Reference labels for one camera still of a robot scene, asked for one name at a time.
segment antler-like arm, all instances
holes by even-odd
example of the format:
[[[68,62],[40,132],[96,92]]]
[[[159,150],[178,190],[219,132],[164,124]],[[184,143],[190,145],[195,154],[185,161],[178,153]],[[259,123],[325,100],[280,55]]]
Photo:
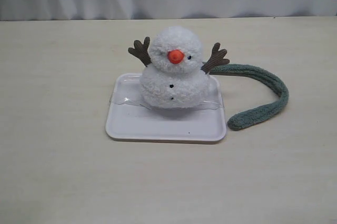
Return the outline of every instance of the antler-like arm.
[[[206,74],[209,73],[215,66],[226,65],[230,63],[229,59],[224,59],[227,54],[227,50],[219,49],[220,43],[214,44],[210,59],[201,67],[201,70],[203,70]]]
[[[148,66],[151,63],[150,56],[148,55],[147,49],[150,44],[150,38],[146,37],[144,39],[144,44],[139,40],[135,40],[133,43],[134,48],[129,48],[127,51],[138,58],[145,66]]]

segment white tray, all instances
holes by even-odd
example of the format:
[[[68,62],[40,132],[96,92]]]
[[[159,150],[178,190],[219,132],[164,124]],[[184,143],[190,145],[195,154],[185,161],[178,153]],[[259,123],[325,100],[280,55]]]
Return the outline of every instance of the white tray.
[[[113,97],[141,98],[141,74],[121,75]],[[110,100],[106,121],[107,134],[119,140],[217,142],[226,135],[224,106],[219,82],[211,76],[210,99],[220,104],[217,109],[151,110],[142,106],[117,104]]]

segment table surface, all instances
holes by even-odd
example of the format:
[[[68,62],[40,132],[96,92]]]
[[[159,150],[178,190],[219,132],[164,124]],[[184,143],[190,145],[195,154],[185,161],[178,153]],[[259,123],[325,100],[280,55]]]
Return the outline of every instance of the table surface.
[[[288,86],[286,109],[215,145],[105,133],[127,48],[183,25]],[[335,223],[337,18],[0,23],[0,223]],[[276,100],[217,76],[227,119]]]

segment green knitted scarf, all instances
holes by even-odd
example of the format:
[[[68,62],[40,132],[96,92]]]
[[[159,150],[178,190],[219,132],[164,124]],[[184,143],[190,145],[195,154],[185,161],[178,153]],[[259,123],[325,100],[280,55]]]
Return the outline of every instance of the green knitted scarf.
[[[241,130],[262,123],[277,115],[287,105],[289,91],[285,84],[274,74],[251,65],[228,64],[216,66],[210,71],[211,75],[243,76],[253,78],[269,87],[279,99],[273,103],[259,106],[232,116],[228,127],[232,130]]]

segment orange carrot nose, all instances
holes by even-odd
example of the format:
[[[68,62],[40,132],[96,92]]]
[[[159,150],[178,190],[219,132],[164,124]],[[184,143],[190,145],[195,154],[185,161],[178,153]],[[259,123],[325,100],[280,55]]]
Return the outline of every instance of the orange carrot nose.
[[[183,60],[184,53],[182,53],[178,49],[175,49],[175,50],[169,52],[167,57],[172,64],[176,65],[176,64],[179,64]]]

